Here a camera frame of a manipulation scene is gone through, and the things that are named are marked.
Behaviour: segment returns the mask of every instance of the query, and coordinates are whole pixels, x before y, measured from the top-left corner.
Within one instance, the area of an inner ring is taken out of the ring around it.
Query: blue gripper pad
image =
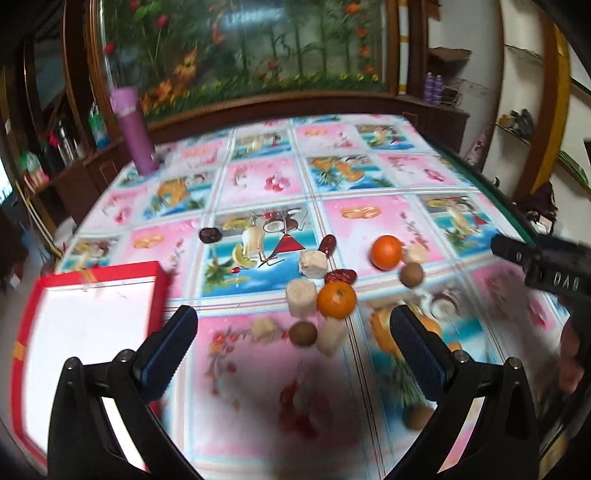
[[[390,333],[417,379],[425,398],[440,401],[454,373],[454,365],[445,343],[427,331],[407,305],[390,314]]]
[[[144,402],[159,400],[197,335],[197,312],[181,305],[166,325],[139,347],[133,373]]]

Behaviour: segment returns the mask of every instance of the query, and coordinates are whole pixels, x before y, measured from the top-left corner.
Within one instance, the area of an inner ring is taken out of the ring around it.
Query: purple bottle
[[[429,72],[425,78],[425,92],[423,94],[423,100],[425,100],[427,103],[433,103],[433,83],[433,74]]]
[[[443,94],[443,78],[441,75],[437,75],[435,82],[433,83],[433,103],[435,105],[441,104],[441,96]]]
[[[154,143],[148,136],[148,129],[142,116],[139,94],[135,87],[124,87],[111,93],[111,108],[125,137],[127,149],[142,176],[158,170],[155,160]]]

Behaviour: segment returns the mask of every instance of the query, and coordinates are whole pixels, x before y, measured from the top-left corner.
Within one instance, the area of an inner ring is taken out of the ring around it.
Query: table
[[[383,478],[418,435],[405,407],[422,402],[385,323],[401,301],[477,361],[521,358],[534,391],[547,377],[568,313],[492,256],[491,237],[521,238],[518,224],[404,118],[282,119],[157,150],[160,171],[142,178],[126,167],[59,271],[158,260],[173,278],[166,316],[197,309],[161,421],[205,478]],[[207,226],[220,242],[199,241]],[[300,276],[300,251],[328,233],[330,267],[359,276],[349,338],[332,358],[289,342],[284,292]],[[385,234],[427,248],[419,288],[369,262]],[[479,408],[444,466],[457,462]]]

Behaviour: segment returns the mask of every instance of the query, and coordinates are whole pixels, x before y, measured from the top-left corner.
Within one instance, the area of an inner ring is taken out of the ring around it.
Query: screw
[[[80,363],[80,360],[78,358],[76,358],[75,356],[70,357],[68,360],[66,360],[66,368],[68,370],[72,370],[74,367],[76,367],[78,364]]]
[[[131,360],[133,358],[134,353],[135,352],[133,350],[129,350],[129,349],[121,350],[117,354],[117,356],[115,357],[115,360],[124,364],[125,362],[128,362],[129,360]]]
[[[453,356],[456,357],[456,360],[461,364],[465,364],[470,359],[470,355],[468,355],[464,350],[456,350],[453,352]]]
[[[521,360],[515,358],[514,356],[509,358],[509,365],[512,366],[515,370],[519,370],[523,366]]]

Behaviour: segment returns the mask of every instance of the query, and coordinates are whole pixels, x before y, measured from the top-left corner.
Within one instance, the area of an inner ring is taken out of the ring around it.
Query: purple thermos
[[[155,160],[154,143],[148,136],[148,129],[142,117],[138,91],[135,87],[124,87],[111,93],[111,107],[123,131],[127,149],[142,176],[158,170]]]

